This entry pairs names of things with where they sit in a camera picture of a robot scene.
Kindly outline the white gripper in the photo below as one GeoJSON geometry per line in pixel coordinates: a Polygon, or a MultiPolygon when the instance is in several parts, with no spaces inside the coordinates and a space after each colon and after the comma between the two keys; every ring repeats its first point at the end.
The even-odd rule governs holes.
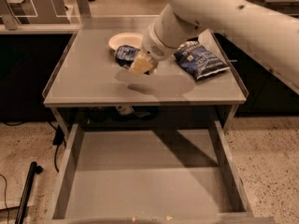
{"type": "Polygon", "coordinates": [[[172,26],[162,23],[152,23],[144,33],[142,49],[138,52],[129,71],[136,76],[150,72],[156,61],[167,59],[177,46],[172,42],[172,26]]]}

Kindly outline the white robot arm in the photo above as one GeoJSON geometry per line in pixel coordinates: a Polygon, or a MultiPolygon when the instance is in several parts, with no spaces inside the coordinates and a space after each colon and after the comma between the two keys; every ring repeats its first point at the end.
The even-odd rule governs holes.
{"type": "Polygon", "coordinates": [[[299,20],[247,0],[167,0],[129,71],[142,75],[211,29],[299,93],[299,20]]]}

